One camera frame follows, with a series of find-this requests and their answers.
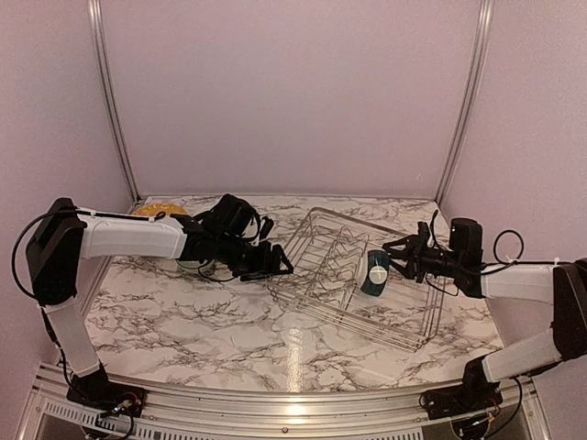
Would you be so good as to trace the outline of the dark teal mug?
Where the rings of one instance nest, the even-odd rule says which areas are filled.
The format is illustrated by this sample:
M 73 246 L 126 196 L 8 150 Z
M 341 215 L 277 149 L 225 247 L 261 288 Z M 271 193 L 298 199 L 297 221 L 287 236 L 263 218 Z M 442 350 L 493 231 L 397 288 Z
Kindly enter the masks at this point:
M 385 289 L 390 271 L 390 259 L 386 251 L 371 249 L 359 260 L 356 282 L 361 292 L 378 297 Z

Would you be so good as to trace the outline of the pale green bowl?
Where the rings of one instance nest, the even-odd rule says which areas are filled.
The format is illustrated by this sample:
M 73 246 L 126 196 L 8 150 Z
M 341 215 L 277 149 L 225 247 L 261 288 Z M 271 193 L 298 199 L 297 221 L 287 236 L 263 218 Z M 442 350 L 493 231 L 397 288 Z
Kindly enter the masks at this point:
M 180 261 L 176 260 L 177 266 L 188 273 L 197 273 L 199 271 L 206 272 L 211 270 L 215 263 L 210 260 L 204 261 Z

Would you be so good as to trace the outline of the yellow polka dot plate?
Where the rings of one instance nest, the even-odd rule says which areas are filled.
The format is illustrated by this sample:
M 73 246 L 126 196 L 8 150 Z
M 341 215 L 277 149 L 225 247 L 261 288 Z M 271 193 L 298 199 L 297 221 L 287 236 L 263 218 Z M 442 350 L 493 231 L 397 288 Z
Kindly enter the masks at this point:
M 188 215 L 188 212 L 178 204 L 175 203 L 150 203 L 138 207 L 133 215 L 152 217 L 160 213 L 166 215 Z

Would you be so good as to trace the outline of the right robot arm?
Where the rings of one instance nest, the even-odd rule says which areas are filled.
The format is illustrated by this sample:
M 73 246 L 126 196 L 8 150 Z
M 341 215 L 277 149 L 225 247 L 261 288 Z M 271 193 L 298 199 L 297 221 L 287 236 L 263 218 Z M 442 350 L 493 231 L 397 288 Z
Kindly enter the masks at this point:
M 586 354 L 586 261 L 523 262 L 514 258 L 489 265 L 482 260 L 482 226 L 457 217 L 450 222 L 449 245 L 438 246 L 431 223 L 421 222 L 414 235 L 383 245 L 390 264 L 409 280 L 426 275 L 449 278 L 475 299 L 513 299 L 546 303 L 553 308 L 549 328 L 537 335 L 470 361 L 454 402 L 472 411 L 501 380 L 550 369 Z

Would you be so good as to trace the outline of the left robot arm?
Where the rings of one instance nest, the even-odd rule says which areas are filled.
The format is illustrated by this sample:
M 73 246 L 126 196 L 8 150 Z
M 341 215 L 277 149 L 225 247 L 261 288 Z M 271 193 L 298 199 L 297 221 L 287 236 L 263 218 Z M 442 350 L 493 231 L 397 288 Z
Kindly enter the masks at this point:
M 59 198 L 20 233 L 29 239 L 25 257 L 31 286 L 16 285 L 40 307 L 50 338 L 73 372 L 73 395 L 106 408 L 126 390 L 109 380 L 77 310 L 80 260 L 130 256 L 219 262 L 240 281 L 265 280 L 294 271 L 282 247 L 268 241 L 272 227 L 269 217 L 232 194 L 194 216 L 105 213 Z

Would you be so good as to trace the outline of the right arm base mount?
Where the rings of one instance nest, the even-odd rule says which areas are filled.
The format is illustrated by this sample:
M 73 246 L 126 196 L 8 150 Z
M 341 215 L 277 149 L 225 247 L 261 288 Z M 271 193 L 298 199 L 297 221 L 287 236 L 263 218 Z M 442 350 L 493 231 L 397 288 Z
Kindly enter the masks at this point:
M 475 413 L 503 402 L 498 385 L 490 384 L 469 390 L 463 384 L 424 391 L 418 400 L 429 420 Z

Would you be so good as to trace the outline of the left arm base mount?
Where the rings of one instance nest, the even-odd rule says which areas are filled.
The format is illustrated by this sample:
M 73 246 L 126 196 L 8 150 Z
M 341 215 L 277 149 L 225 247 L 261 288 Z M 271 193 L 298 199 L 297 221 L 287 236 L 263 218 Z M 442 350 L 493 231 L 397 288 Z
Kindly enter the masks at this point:
M 69 388 L 67 399 L 84 406 L 101 410 L 105 417 L 115 413 L 115 408 L 120 408 L 119 413 L 139 418 L 142 414 L 147 392 L 130 385 L 110 383 L 101 397 L 89 399 Z

